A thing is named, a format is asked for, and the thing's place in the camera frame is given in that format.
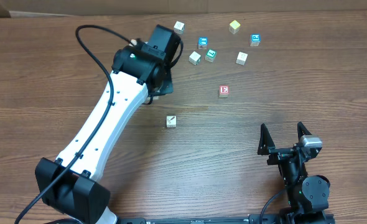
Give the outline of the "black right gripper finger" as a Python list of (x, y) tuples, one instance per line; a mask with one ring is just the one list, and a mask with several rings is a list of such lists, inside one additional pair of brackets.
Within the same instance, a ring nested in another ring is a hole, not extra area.
[(261, 135), (258, 146), (258, 155), (266, 156), (270, 154), (270, 150), (275, 150), (275, 144), (269, 133), (267, 126), (263, 123), (261, 125)]
[(304, 124), (300, 121), (297, 123), (297, 135), (298, 139), (300, 139), (304, 135), (311, 135), (312, 133), (304, 126)]

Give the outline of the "red E wooden block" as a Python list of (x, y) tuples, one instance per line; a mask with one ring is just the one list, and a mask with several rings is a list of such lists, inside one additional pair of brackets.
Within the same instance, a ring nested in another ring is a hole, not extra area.
[(220, 85), (218, 96), (220, 98), (226, 98), (230, 94), (230, 88), (228, 85)]

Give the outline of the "wooden leaf number two block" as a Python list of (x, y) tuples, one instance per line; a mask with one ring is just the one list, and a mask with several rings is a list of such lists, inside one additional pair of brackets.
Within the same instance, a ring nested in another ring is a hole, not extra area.
[(150, 105), (154, 100), (158, 100), (159, 96), (149, 96), (144, 102), (145, 105)]

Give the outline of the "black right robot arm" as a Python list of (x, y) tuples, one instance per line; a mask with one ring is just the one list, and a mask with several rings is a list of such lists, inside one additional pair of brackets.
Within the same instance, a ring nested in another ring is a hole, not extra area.
[[(297, 123), (298, 142), (292, 147), (276, 148), (265, 124), (261, 125), (258, 154), (267, 156), (269, 166), (277, 165), (284, 188), (272, 196), (261, 213), (252, 221), (262, 223), (333, 224), (334, 215), (326, 214), (330, 181), (322, 175), (309, 176), (305, 163), (317, 157), (323, 148), (322, 140), (313, 135), (303, 123)], [(267, 216), (268, 206), (286, 193), (289, 207)]]

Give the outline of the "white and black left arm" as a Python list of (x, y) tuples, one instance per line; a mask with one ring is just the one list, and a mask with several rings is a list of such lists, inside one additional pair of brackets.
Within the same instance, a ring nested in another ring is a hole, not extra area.
[(41, 158), (35, 178), (44, 204), (67, 223), (116, 223), (111, 193), (99, 184), (130, 117), (148, 97), (172, 93), (170, 69), (182, 45), (138, 43), (116, 52), (109, 82), (73, 141), (53, 161)]

